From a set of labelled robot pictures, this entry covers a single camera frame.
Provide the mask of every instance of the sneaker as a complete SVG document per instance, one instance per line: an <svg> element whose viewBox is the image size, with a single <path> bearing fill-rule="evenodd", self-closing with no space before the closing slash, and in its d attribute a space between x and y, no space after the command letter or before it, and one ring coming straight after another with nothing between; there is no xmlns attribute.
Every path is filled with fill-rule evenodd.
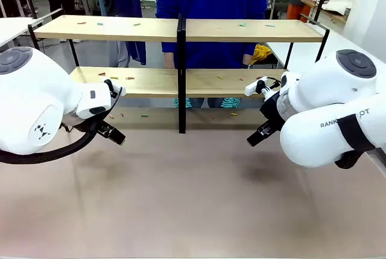
<svg viewBox="0 0 386 259"><path fill-rule="evenodd" d="M240 98L224 98L223 103L221 104L221 108L231 109L231 108L239 108Z"/></svg>
<svg viewBox="0 0 386 259"><path fill-rule="evenodd" d="M179 107L179 99L178 98L175 98L174 99L174 107L175 108L178 108ZM191 104L191 100L189 98L186 98L185 99L185 107L188 109L188 108L192 108L192 104Z"/></svg>

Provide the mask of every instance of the white cloth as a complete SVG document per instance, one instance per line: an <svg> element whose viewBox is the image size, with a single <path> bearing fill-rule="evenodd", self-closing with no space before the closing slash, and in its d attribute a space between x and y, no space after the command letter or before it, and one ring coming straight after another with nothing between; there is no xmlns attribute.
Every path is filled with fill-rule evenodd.
<svg viewBox="0 0 386 259"><path fill-rule="evenodd" d="M321 7L324 10L336 11L344 16L346 9L351 9L353 3L354 0L330 0L327 4L323 4Z"/></svg>

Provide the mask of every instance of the floor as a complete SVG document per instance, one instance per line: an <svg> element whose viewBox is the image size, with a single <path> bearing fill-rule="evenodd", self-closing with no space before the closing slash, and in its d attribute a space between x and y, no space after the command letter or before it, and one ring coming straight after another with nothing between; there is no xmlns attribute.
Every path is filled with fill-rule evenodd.
<svg viewBox="0 0 386 259"><path fill-rule="evenodd" d="M44 16L49 13L47 0L34 0L34 6L38 8L38 16ZM144 18L155 18L154 7L146 6L142 9ZM21 45L32 46L30 38L18 38ZM56 61L67 73L71 73L75 68L75 62L72 58L71 49L68 42L60 43L59 40L44 40L40 43L44 53ZM163 54L160 43L146 43L147 65L142 66L137 61L131 61L129 67L132 68L163 68ZM107 42L85 40L75 44L78 60L81 66L103 67L107 65ZM262 104L260 99L241 100L240 108L259 108ZM172 99L166 98L130 98L121 99L119 106L127 107L174 107Z"/></svg>

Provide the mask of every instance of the yellow object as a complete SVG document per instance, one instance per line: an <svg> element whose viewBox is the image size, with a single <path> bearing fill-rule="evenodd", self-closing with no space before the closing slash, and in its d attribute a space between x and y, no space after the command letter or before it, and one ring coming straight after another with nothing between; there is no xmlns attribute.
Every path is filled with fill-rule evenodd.
<svg viewBox="0 0 386 259"><path fill-rule="evenodd" d="M263 46L263 45L256 45L255 53L253 54L251 65L254 65L258 61L264 60L269 55L272 55L272 51L271 49L269 49L269 47Z"/></svg>

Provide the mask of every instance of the black logo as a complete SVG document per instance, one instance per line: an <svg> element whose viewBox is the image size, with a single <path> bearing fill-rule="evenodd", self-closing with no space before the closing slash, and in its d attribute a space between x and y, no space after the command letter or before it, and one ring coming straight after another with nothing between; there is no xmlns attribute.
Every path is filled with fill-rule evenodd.
<svg viewBox="0 0 386 259"><path fill-rule="evenodd" d="M35 131L36 131L36 130L39 130L39 131L41 132L41 134L42 134L42 136L39 137L39 140L41 140L42 137L45 136L45 135L50 135L50 133L44 132L44 126L45 126L45 125L46 125L46 124L43 124L42 126L41 126L41 125L38 125L38 126L35 128Z"/></svg>

